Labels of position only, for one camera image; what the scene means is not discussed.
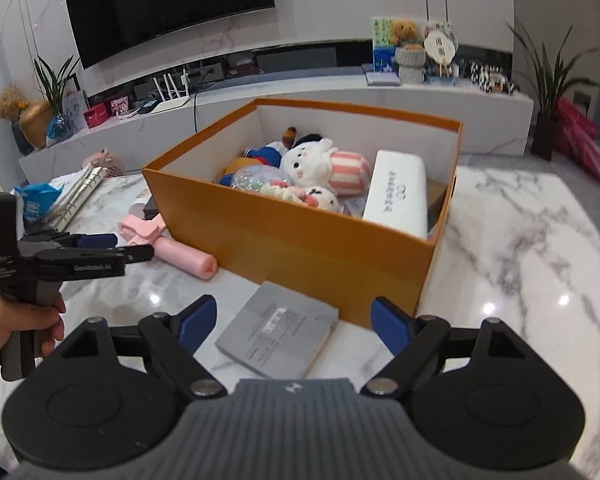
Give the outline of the person left hand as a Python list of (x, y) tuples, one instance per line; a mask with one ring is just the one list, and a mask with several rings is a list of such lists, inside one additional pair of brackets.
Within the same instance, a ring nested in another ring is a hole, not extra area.
[(65, 324), (61, 317), (65, 312), (66, 305), (61, 294), (57, 295), (51, 307), (20, 304), (0, 294), (0, 352), (12, 333), (35, 330), (41, 334), (41, 356), (46, 358), (65, 337)]

